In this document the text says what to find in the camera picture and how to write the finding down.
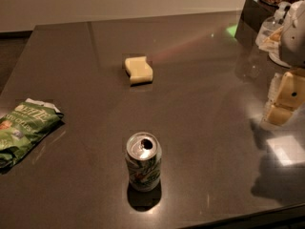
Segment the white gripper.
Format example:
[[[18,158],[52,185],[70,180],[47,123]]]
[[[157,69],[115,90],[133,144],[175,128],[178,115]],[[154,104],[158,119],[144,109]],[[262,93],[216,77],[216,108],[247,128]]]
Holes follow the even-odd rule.
[[[264,120],[276,126],[285,124],[293,115],[290,110],[296,110],[305,102],[305,70],[296,68],[284,74],[276,73],[268,98],[274,105],[269,107]]]

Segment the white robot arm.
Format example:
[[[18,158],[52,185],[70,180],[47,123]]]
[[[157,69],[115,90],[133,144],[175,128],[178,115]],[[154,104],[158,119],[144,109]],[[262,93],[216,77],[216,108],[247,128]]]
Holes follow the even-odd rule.
[[[305,102],[305,1],[293,3],[283,26],[264,40],[270,57],[290,69],[271,81],[262,122],[284,125]]]

